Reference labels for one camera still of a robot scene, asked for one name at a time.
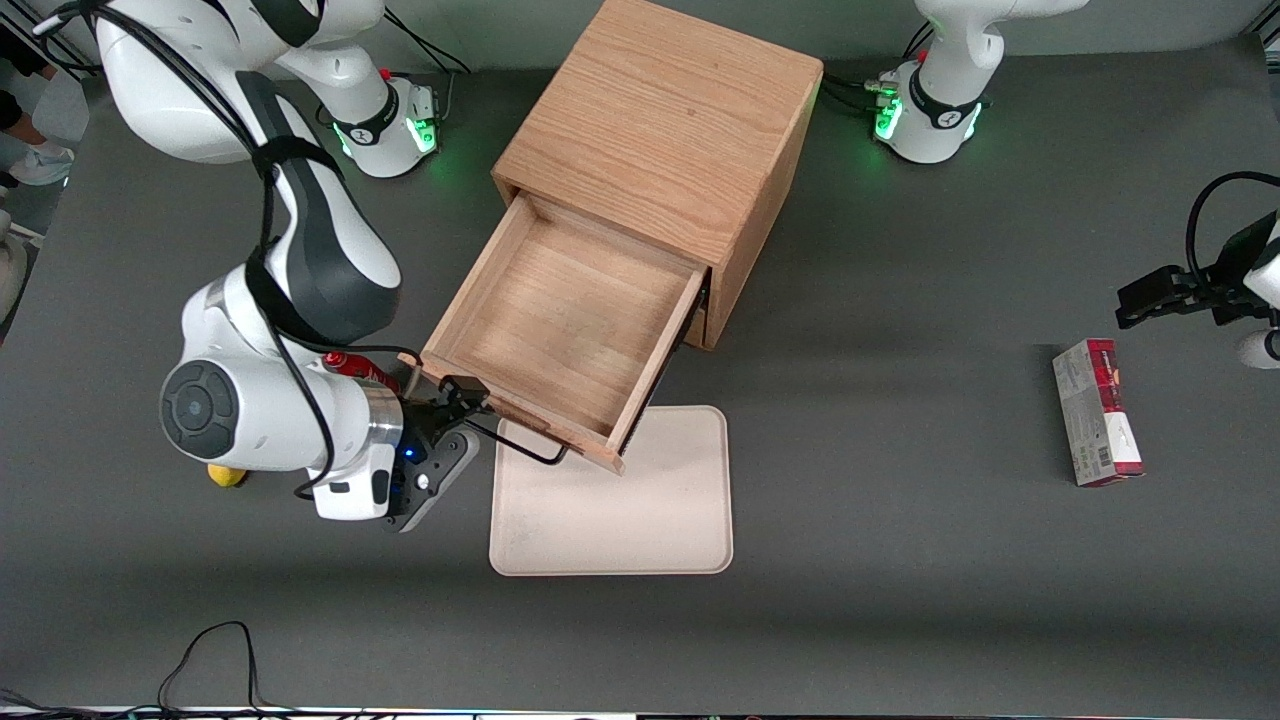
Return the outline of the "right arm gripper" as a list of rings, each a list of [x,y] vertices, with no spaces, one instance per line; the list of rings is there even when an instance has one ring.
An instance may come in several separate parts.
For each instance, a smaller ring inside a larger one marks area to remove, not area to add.
[[[489,388],[476,377],[445,375],[434,400],[399,398],[402,432],[398,443],[398,474],[403,479],[442,479],[444,461],[436,445],[451,419],[467,419],[488,411]]]

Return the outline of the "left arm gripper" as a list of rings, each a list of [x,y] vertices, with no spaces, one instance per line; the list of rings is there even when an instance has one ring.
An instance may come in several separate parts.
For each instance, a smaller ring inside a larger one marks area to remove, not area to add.
[[[1213,323],[1254,318],[1277,322],[1277,214],[1270,213],[1231,236],[1207,270],[1211,295],[1190,272],[1166,265],[1117,291],[1120,331],[1149,319],[1211,309]]]

